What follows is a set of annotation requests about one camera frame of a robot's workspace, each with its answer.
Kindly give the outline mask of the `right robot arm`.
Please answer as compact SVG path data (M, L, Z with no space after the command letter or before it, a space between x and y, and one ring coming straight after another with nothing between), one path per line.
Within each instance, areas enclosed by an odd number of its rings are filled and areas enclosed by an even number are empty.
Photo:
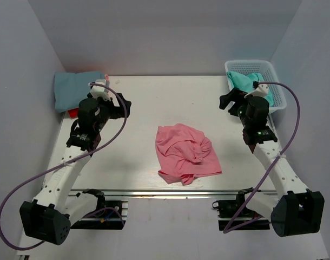
M232 103L228 113L243 125L243 140L266 172L254 188L239 191L237 209L223 233L251 224L260 218L269 220L280 237L317 233L324 210L324 197L311 191L294 172L278 139L267 126L269 103L261 96L233 88L220 96L219 108Z

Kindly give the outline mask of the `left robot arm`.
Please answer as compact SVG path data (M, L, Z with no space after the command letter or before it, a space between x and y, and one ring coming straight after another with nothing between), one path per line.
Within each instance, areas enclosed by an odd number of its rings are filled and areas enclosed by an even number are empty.
M49 181L31 201L20 207L20 215L27 236L61 245L70 228L85 216L105 212L102 191L88 188L79 192L74 200L67 197L81 171L91 159L101 141L101 130L110 119L126 119L131 102L121 93L116 94L115 106L107 93L96 97L88 94L78 108L77 119L72 123L69 139L61 160Z

